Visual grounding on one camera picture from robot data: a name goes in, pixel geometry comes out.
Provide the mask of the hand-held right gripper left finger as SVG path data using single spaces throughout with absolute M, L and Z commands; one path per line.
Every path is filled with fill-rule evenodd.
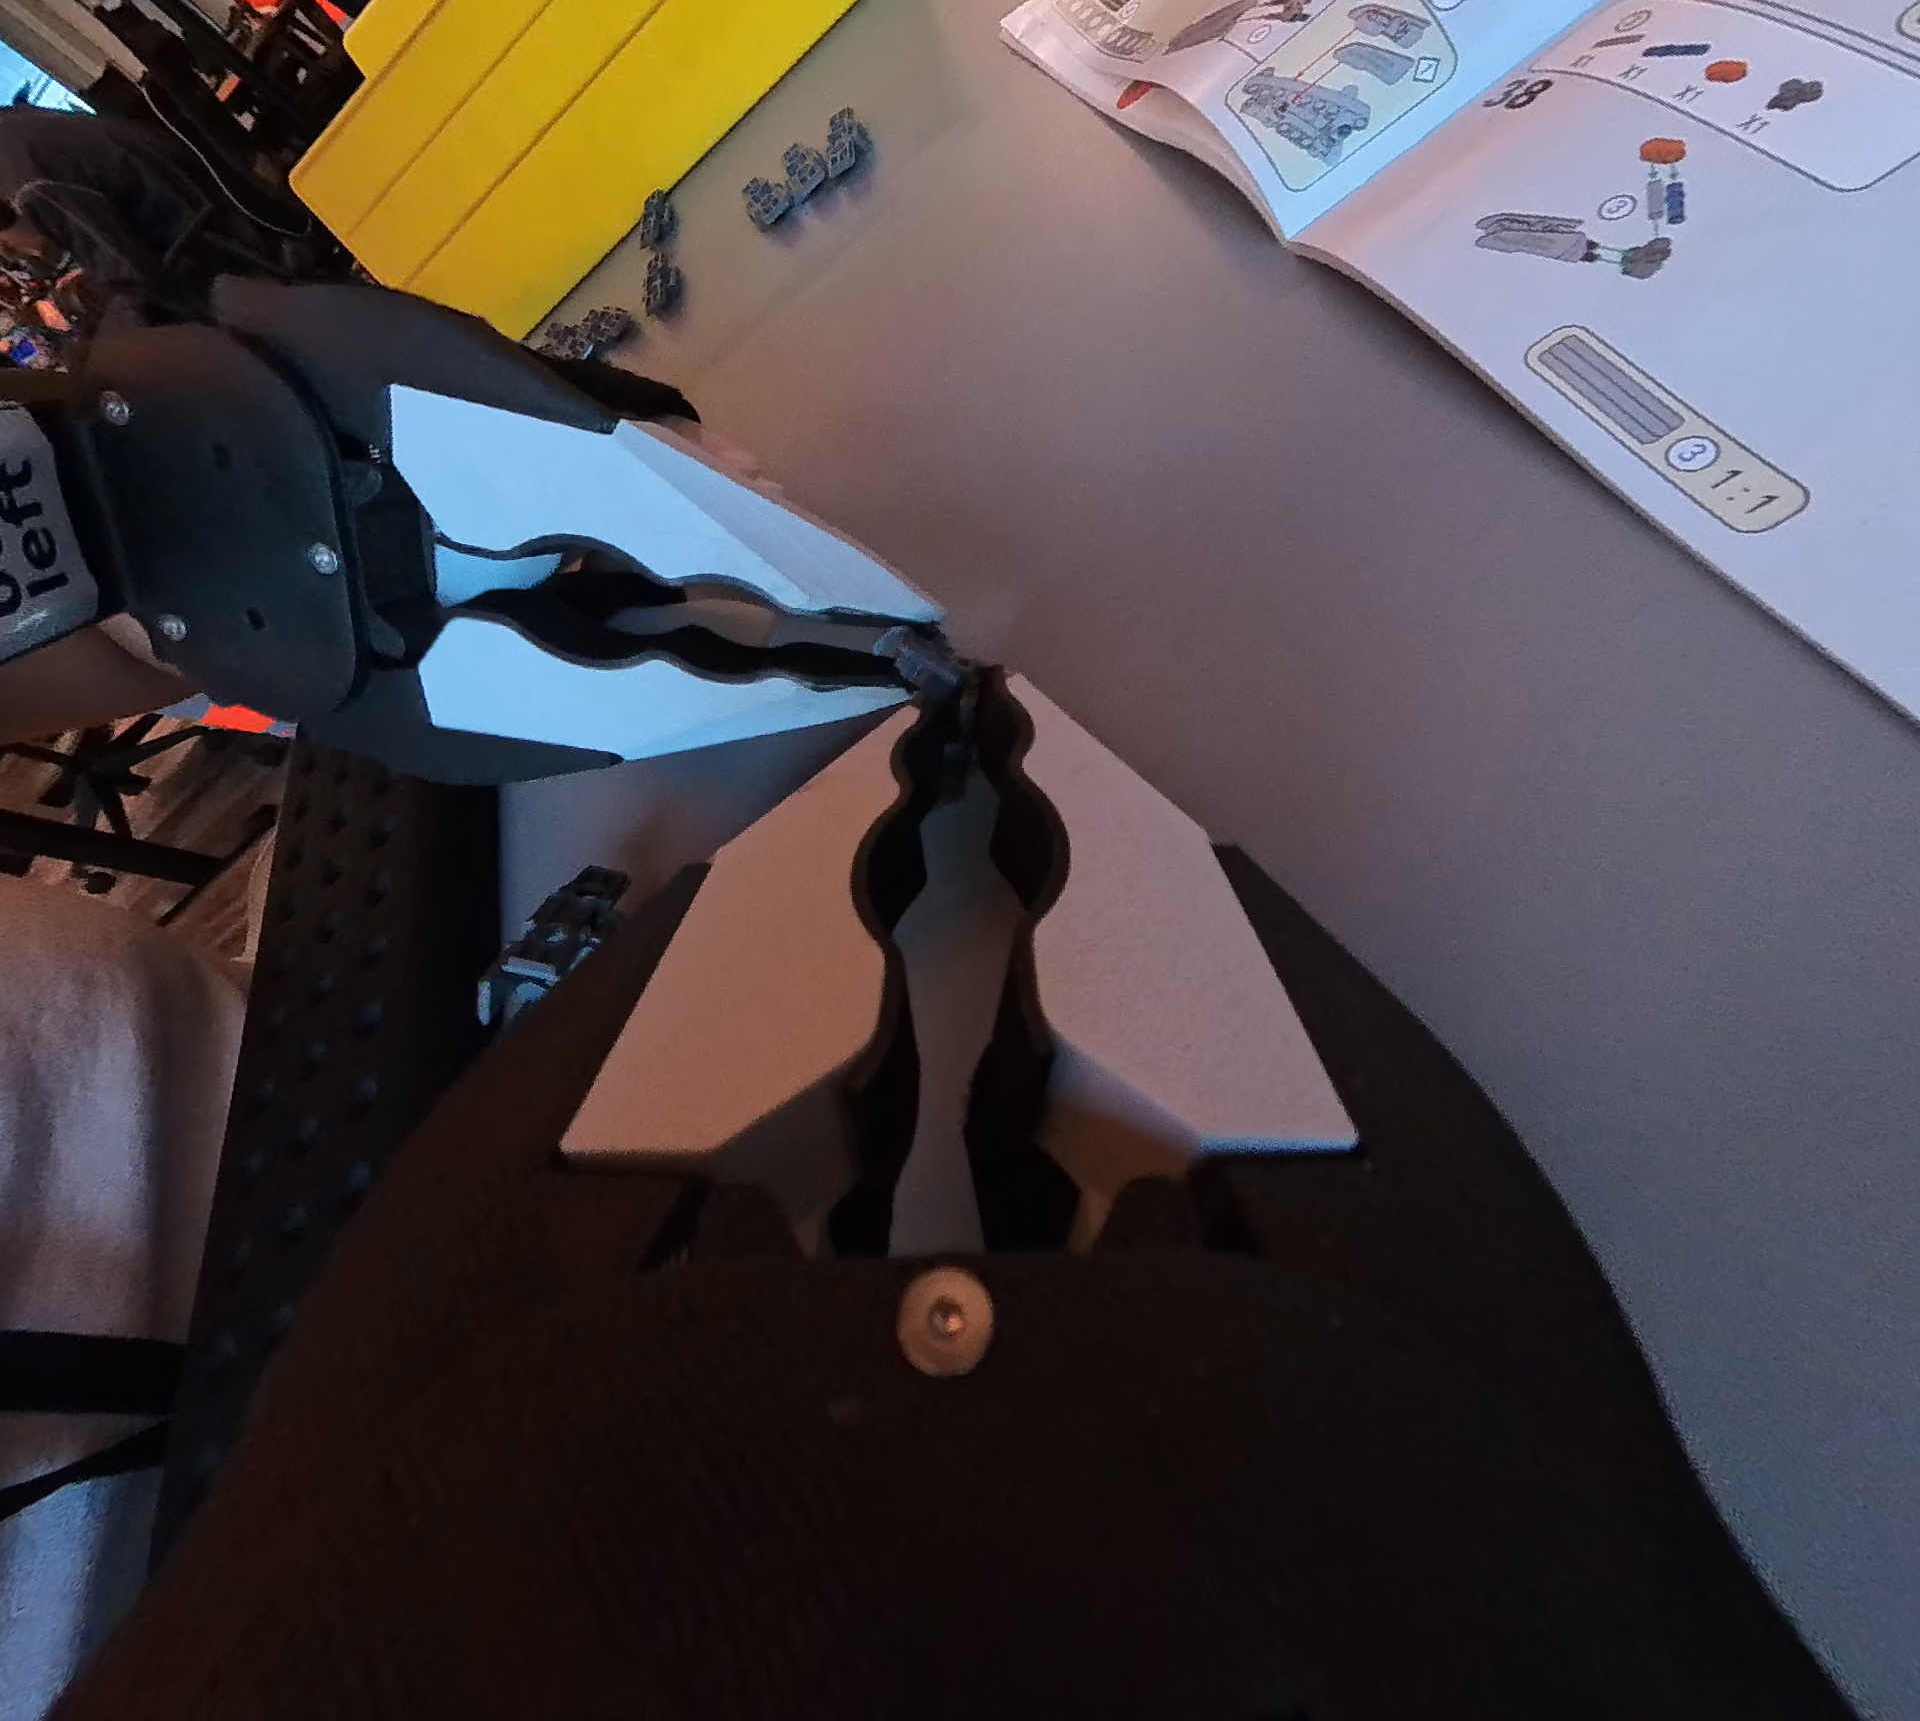
M 898 927 L 942 730 L 900 708 L 713 854 L 563 1156 L 753 1184 L 834 1253 L 887 1253 L 920 1095 Z

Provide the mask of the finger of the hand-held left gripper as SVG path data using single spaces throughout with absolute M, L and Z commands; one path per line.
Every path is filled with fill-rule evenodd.
M 789 614 L 945 616 L 860 544 L 647 423 L 595 432 L 398 383 L 387 398 L 398 475 L 468 555 L 599 548 L 658 581 L 729 581 Z
M 570 658 L 488 616 L 453 617 L 417 670 L 426 713 L 438 728 L 603 750 L 622 760 L 835 723 L 907 700 L 898 678 L 832 682 L 769 666 L 713 674 L 656 648 Z

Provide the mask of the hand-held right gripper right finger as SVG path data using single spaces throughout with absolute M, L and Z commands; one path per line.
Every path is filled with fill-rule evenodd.
M 974 717 L 1015 928 L 972 1079 L 989 1251 L 1091 1235 L 1142 1176 L 1212 1155 L 1341 1153 L 1353 1123 L 1198 823 L 1028 680 Z

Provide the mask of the person's left forearm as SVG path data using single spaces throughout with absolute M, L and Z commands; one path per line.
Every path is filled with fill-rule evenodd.
M 200 690 L 116 614 L 2 663 L 2 744 L 39 742 L 164 709 Z

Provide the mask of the grey desk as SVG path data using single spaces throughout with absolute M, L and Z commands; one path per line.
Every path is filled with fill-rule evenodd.
M 1704 1481 L 1916 1716 L 1916 728 L 1195 159 L 860 0 L 619 359 L 938 595 L 1494 1099 Z M 769 230 L 743 184 L 852 106 Z

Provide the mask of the black office chair base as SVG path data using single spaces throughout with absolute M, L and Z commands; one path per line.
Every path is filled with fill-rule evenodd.
M 4 747 L 4 889 L 91 896 L 239 955 L 290 744 L 143 713 Z

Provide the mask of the black perforated chair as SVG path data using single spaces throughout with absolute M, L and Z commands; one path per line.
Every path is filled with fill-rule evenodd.
M 155 1570 L 223 1467 L 307 1284 L 476 1059 L 500 799 L 299 738 L 286 770 L 204 1261 L 155 1494 Z

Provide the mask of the scattered loose track links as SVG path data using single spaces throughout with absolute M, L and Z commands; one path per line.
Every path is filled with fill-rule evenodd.
M 852 106 L 840 106 L 827 116 L 821 144 L 795 139 L 779 157 L 777 176 L 751 176 L 742 186 L 742 203 L 747 219 L 769 230 L 793 214 L 824 186 L 837 181 L 871 156 L 869 125 Z M 665 188 L 656 188 L 642 201 L 636 223 L 636 241 L 645 252 L 645 270 L 640 292 L 642 316 L 667 316 L 677 310 L 685 290 L 683 267 L 674 258 L 674 238 L 680 212 Z M 602 304 L 572 320 L 551 320 L 533 337 L 532 349 L 548 359 L 598 359 L 615 345 L 638 335 L 638 316 L 624 307 Z

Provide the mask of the yellow plastic bin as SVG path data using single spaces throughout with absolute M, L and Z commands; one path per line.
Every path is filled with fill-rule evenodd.
M 525 334 L 855 0 L 371 0 L 291 171 L 383 283 Z

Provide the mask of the white instruction booklet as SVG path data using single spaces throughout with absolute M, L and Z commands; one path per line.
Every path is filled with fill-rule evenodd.
M 1026 0 L 1232 179 L 1916 716 L 1916 0 Z

